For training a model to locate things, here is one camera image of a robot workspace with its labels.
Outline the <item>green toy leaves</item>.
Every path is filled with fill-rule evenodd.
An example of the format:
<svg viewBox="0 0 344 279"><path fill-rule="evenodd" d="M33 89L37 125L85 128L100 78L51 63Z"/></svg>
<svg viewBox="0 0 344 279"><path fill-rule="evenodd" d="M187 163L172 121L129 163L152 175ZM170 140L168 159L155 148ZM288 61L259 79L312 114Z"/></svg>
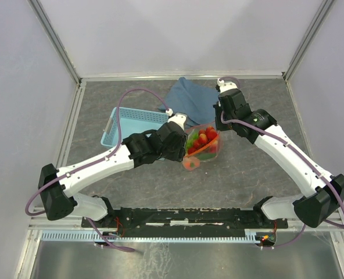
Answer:
<svg viewBox="0 0 344 279"><path fill-rule="evenodd" d="M196 155L196 158L201 160L201 161L207 161L214 159L217 156L216 153L199 153Z"/></svg>

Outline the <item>clear zip bag orange zipper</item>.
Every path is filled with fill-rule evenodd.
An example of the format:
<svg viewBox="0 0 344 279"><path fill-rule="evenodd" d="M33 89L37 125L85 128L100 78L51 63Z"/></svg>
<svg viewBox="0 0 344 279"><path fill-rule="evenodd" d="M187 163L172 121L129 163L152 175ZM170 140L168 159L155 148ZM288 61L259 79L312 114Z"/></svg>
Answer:
<svg viewBox="0 0 344 279"><path fill-rule="evenodd" d="M216 157L218 157L218 154L219 154L220 149L222 147L222 138L221 138L221 134L220 134L219 130L216 129L216 127L215 127L213 122L191 127L191 128L186 130L186 133L187 133L188 136L189 136L190 133L194 133L194 132L198 132L198 134L202 134L202 133L205 134L206 128L209 127L209 126L213 126L214 129L217 131L217 133L218 133L217 137L214 140L212 140L212 141L208 141L208 143L206 145L201 145L198 142L198 140L196 140L194 142L194 144L195 144L194 147L195 148L199 148L199 150L196 151L195 153L190 154L190 155L188 154L187 143L186 143L184 158L196 157L196 155L199 154L199 153L216 153L217 154ZM211 161L211 160L200 161L200 163L208 162L208 161Z"/></svg>

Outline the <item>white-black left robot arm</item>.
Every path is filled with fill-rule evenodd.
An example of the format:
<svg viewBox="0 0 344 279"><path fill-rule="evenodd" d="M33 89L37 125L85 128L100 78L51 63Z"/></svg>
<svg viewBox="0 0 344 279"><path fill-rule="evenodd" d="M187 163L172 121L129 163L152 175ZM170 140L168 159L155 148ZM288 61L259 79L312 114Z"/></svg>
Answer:
<svg viewBox="0 0 344 279"><path fill-rule="evenodd" d="M184 124L170 119L157 130L131 134L118 148L82 161L78 166L59 169L53 164L44 166L38 190L47 219L55 221L74 214L103 227L110 226L114 211L109 200L80 191L103 178L159 159L180 162L185 155L186 141Z"/></svg>

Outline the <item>red toy strawberry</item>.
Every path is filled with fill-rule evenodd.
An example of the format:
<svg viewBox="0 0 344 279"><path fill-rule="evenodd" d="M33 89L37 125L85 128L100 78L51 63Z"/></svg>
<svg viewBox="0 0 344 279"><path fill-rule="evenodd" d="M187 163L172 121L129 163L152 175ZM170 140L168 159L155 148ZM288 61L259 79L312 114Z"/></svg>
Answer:
<svg viewBox="0 0 344 279"><path fill-rule="evenodd" d="M208 143L208 141L209 141L209 139L208 139L206 134L204 134L204 133L199 134L198 142L201 145L206 145Z"/></svg>
<svg viewBox="0 0 344 279"><path fill-rule="evenodd" d="M214 140L214 139L217 137L217 135L218 135L217 131L214 129L213 126L207 127L207 128L206 128L206 131L205 131L205 134L206 134L207 139L208 139L209 141Z"/></svg>
<svg viewBox="0 0 344 279"><path fill-rule="evenodd" d="M195 153L195 152L198 151L198 150L199 150L199 148L190 147L190 148L188 149L188 154L190 155L190 154L192 154L192 153Z"/></svg>

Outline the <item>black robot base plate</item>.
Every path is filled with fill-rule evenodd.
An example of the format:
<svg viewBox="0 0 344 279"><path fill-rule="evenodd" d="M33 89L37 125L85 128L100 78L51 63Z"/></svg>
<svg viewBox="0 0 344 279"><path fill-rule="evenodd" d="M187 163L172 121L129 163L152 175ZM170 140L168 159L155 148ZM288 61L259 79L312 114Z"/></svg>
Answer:
<svg viewBox="0 0 344 279"><path fill-rule="evenodd" d="M246 229L288 228L285 219L273 221L257 210L240 208L120 208L94 224L97 229L114 229L127 238L243 237Z"/></svg>

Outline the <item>orange-red toy peach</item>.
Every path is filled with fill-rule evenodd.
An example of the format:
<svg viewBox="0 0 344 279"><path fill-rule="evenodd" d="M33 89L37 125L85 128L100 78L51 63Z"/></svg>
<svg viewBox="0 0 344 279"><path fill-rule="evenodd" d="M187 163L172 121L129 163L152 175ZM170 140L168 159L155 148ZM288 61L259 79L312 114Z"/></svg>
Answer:
<svg viewBox="0 0 344 279"><path fill-rule="evenodd" d="M183 167L189 171L193 171L200 166L200 160L196 157L187 157L182 161Z"/></svg>

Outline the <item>green toy grapes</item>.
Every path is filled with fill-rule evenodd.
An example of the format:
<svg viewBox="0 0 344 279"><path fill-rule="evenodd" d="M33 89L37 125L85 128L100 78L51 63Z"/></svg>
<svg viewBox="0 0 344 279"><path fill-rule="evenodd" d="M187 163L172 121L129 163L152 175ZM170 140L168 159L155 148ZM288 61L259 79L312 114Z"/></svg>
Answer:
<svg viewBox="0 0 344 279"><path fill-rule="evenodd" d="M190 133L187 140L187 149L193 148L195 146L194 142L198 140L199 134L198 132Z"/></svg>

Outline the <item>light blue plastic basket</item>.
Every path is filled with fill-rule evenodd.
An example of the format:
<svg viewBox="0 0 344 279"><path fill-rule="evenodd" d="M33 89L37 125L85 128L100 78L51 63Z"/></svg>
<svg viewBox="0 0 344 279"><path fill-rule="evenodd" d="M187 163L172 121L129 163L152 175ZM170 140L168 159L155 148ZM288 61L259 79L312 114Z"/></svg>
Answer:
<svg viewBox="0 0 344 279"><path fill-rule="evenodd" d="M168 115L149 110L119 108L121 139L129 137L133 133L141 133L146 130L158 130L166 121ZM118 143L117 108L110 114L109 121L101 138L101 145L111 149Z"/></svg>

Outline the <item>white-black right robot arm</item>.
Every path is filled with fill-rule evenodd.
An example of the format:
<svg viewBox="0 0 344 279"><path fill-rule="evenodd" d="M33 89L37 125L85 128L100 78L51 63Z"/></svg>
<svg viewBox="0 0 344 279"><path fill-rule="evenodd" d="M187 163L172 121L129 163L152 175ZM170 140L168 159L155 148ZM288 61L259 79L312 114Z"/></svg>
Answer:
<svg viewBox="0 0 344 279"><path fill-rule="evenodd" d="M252 214L253 222L259 227L267 227L276 219L298 219L311 228L323 222L337 225L329 217L337 209L344 212L344 175L335 176L310 159L266 110L251 110L235 84L216 88L216 127L232 130L264 151L300 190L299 195L262 199Z"/></svg>

